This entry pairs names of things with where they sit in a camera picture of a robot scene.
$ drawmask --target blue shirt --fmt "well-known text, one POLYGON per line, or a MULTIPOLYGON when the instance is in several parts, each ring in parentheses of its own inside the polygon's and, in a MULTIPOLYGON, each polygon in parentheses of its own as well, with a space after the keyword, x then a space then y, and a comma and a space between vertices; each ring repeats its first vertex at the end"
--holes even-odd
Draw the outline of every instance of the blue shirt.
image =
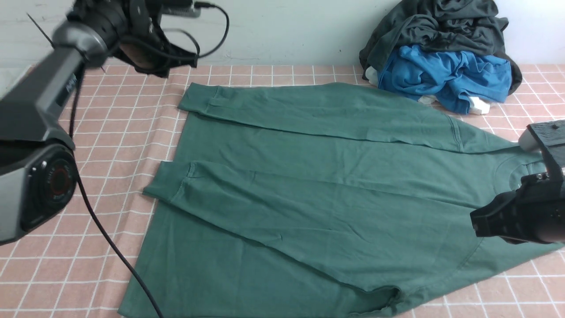
POLYGON ((504 102, 512 83, 509 61, 468 51, 424 52, 402 46, 379 75, 379 88, 418 100, 435 95, 454 113, 468 114, 469 96, 504 102))

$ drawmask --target dark gray garment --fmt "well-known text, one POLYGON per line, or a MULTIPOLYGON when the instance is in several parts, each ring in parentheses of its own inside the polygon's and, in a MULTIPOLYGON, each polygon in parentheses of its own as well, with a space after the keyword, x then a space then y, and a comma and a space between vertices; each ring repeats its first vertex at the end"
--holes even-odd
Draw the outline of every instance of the dark gray garment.
POLYGON ((359 52, 364 69, 382 72, 394 48, 419 44, 424 51, 470 51, 506 59, 512 68, 508 95, 522 83, 518 65, 505 53, 502 32, 508 19, 496 18, 492 0, 403 0, 388 13, 359 52))

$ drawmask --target white wall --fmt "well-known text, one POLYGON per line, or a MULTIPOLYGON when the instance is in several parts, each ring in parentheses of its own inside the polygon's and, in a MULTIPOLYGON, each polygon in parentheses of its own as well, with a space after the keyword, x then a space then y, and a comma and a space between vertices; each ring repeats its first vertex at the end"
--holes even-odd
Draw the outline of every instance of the white wall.
MULTIPOLYGON (((399 0, 215 0, 231 17, 224 46, 201 64, 350 65, 358 63, 379 20, 399 0)), ((510 20, 508 54, 518 63, 565 63, 565 1, 497 0, 510 20)), ((49 51, 29 21, 29 12, 48 34, 64 18, 72 0, 0 0, 0 67, 28 65, 49 51)), ((197 20, 165 17, 165 27, 191 32, 203 51, 221 38, 223 18, 205 10, 197 20)), ((190 48, 189 41, 170 35, 190 48)))

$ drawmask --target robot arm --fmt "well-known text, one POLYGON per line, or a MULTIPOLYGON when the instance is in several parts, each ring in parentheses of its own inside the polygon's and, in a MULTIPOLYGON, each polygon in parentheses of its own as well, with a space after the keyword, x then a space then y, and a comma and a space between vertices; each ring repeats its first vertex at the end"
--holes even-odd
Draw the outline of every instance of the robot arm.
POLYGON ((75 192, 75 145, 58 119, 85 70, 112 56, 162 78, 172 67, 196 67, 199 52, 171 44, 160 17, 195 18, 210 6, 192 0, 75 2, 53 34, 54 50, 0 101, 0 244, 51 219, 75 192))
POLYGON ((525 151, 541 151, 547 172, 522 177, 518 190, 472 212, 475 233, 511 244, 565 242, 565 120, 528 125, 519 144, 525 151))

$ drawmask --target wire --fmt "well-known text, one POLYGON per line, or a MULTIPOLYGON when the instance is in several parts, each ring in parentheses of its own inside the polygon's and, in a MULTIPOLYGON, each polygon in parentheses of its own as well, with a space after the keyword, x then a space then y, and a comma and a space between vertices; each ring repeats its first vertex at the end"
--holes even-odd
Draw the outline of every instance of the wire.
POLYGON ((200 55, 200 45, 198 44, 198 41, 196 41, 196 39, 190 33, 188 33, 187 31, 185 31, 183 29, 163 29, 163 32, 180 32, 180 33, 183 33, 194 44, 194 47, 196 48, 196 55, 200 55))
POLYGON ((205 8, 205 7, 216 8, 216 9, 220 10, 221 13, 223 13, 224 16, 225 16, 225 31, 224 31, 224 36, 221 38, 220 42, 218 43, 218 45, 216 45, 215 48, 211 49, 211 50, 208 51, 207 53, 204 53, 204 54, 202 54, 202 55, 200 55, 200 54, 198 55, 198 58, 203 58, 203 57, 207 57, 208 55, 210 55, 210 54, 216 52, 216 51, 220 48, 220 46, 225 42, 225 39, 228 37, 228 31, 229 31, 229 15, 228 15, 228 13, 227 13, 224 9, 222 9, 220 6, 218 6, 218 5, 213 5, 213 4, 211 4, 211 3, 195 2, 195 3, 194 3, 194 6, 195 6, 195 7, 202 7, 202 8, 205 8))
POLYGON ((189 62, 189 61, 195 61, 198 58, 203 58, 203 57, 207 57, 209 55, 211 55, 212 53, 216 52, 221 46, 222 44, 225 42, 225 39, 228 37, 228 32, 229 32, 229 15, 228 13, 222 9, 220 6, 217 5, 213 5, 212 3, 207 3, 207 2, 195 2, 194 3, 195 7, 202 7, 202 8, 216 8, 218 10, 220 10, 224 16, 225 16, 225 31, 224 31, 224 36, 221 38, 220 42, 210 51, 200 55, 200 54, 196 54, 195 57, 182 57, 182 56, 178 56, 178 55, 172 55, 166 52, 162 52, 161 50, 153 47, 152 45, 138 39, 137 37, 133 37, 133 36, 123 36, 121 38, 121 42, 122 43, 126 43, 126 44, 137 44, 139 46, 144 47, 145 49, 151 51, 154 54, 157 55, 161 55, 162 57, 166 57, 166 58, 170 58, 170 59, 175 59, 177 61, 181 61, 181 62, 189 62))
MULTIPOLYGON (((84 72, 84 70, 82 70, 80 72, 79 78, 77 79, 77 90, 76 90, 75 98, 73 99, 73 103, 72 103, 71 122, 69 123, 69 136, 71 137, 71 139, 72 139, 73 133, 74 133, 73 130, 75 129, 76 109, 77 109, 77 106, 79 104, 79 95, 80 95, 80 91, 81 91, 82 79, 84 77, 84 74, 85 74, 85 72, 84 72)), ((77 183, 79 185, 79 189, 80 189, 80 193, 82 194, 82 198, 84 199, 84 203, 86 204, 86 208, 88 210, 88 213, 90 213, 90 216, 92 217, 92 220, 96 224, 96 227, 100 230, 100 232, 102 233, 104 238, 108 241, 108 244, 110 245, 112 250, 114 250, 114 252, 116 252, 117 256, 125 264, 125 266, 129 269, 129 271, 135 277, 137 282, 140 284, 141 289, 143 289, 143 291, 145 292, 145 294, 149 298, 151 305, 153 305, 153 308, 155 308, 155 312, 157 312, 157 316, 159 318, 164 318, 163 313, 161 312, 161 309, 159 308, 159 305, 157 305, 155 298, 153 298, 153 295, 151 294, 151 292, 147 288, 147 285, 145 285, 145 282, 143 281, 143 279, 141 279, 141 277, 136 272, 136 270, 133 268, 133 266, 128 262, 128 260, 125 258, 125 256, 120 252, 120 250, 118 249, 116 244, 112 241, 112 239, 110 238, 110 236, 108 235, 108 233, 106 232, 106 230, 104 229, 102 224, 100 223, 100 220, 98 219, 96 214, 94 214, 94 209, 92 208, 92 205, 90 204, 90 200, 88 199, 88 196, 86 195, 86 190, 85 190, 84 185, 82 183, 82 179, 80 178, 80 174, 78 174, 78 173, 77 173, 77 183)))
POLYGON ((41 34, 43 34, 43 36, 49 41, 49 44, 51 44, 51 47, 53 47, 53 41, 51 41, 51 39, 49 38, 49 36, 47 35, 47 33, 45 33, 45 31, 43 31, 43 29, 39 26, 39 24, 37 24, 37 22, 35 20, 33 20, 32 16, 29 15, 29 13, 26 13, 29 17, 29 19, 33 22, 33 24, 36 25, 36 27, 39 29, 39 31, 41 31, 41 34))

